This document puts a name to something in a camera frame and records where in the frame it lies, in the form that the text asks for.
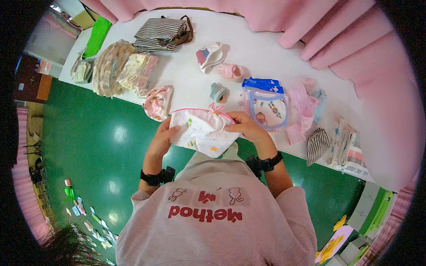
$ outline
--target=hand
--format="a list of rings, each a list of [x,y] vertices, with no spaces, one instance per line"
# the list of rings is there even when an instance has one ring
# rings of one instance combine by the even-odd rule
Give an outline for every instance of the hand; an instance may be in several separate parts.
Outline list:
[[[269,134],[245,112],[229,112],[237,124],[225,126],[227,132],[240,132],[256,146],[257,154],[261,160],[274,158],[277,149]]]
[[[229,112],[237,124],[225,126],[227,132],[240,132],[255,145],[265,140],[271,139],[269,134],[245,112]]]
[[[170,143],[170,139],[174,135],[176,135],[181,129],[180,126],[169,128],[171,120],[172,120],[172,117],[169,116],[158,127],[157,133],[155,134],[153,140],[151,141],[151,144],[147,150],[147,153],[145,154],[145,157],[149,156],[155,159],[163,158],[163,156],[169,151],[170,146],[172,145]]]

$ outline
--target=white baby hat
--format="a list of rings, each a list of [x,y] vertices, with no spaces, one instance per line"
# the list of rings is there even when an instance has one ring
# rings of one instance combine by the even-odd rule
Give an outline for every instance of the white baby hat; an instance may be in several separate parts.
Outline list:
[[[219,112],[223,106],[209,105],[205,109],[180,109],[172,113],[170,127],[181,126],[172,144],[193,149],[212,158],[219,157],[240,136],[238,132],[226,132],[226,125],[235,124],[227,114]]]

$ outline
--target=light blue cloth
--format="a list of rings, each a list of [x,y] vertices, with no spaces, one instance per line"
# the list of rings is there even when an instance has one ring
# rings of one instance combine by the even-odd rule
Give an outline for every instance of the light blue cloth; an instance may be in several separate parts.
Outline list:
[[[325,108],[327,107],[327,94],[323,89],[319,89],[317,91],[311,92],[311,96],[319,100],[319,105],[315,108],[314,115],[314,123],[318,124],[322,119]]]

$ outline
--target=yellow paper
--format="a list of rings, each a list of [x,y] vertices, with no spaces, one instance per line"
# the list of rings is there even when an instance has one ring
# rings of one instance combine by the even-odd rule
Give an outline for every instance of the yellow paper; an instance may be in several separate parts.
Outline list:
[[[333,231],[337,231],[340,228],[342,228],[342,226],[345,224],[346,222],[346,215],[344,215],[333,227]]]
[[[328,246],[326,246],[321,251],[321,260],[319,261],[318,265],[323,264],[326,260],[331,258],[331,256],[333,255],[334,249],[337,247],[337,245],[342,241],[344,237],[345,236],[341,235],[338,238],[336,238],[336,240],[329,241]]]

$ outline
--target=pink t-shirt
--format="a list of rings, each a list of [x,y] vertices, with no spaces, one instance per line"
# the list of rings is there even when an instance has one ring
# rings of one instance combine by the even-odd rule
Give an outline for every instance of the pink t-shirt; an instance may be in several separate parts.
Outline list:
[[[292,187],[274,199],[253,174],[235,169],[133,194],[117,264],[314,265],[305,191]]]

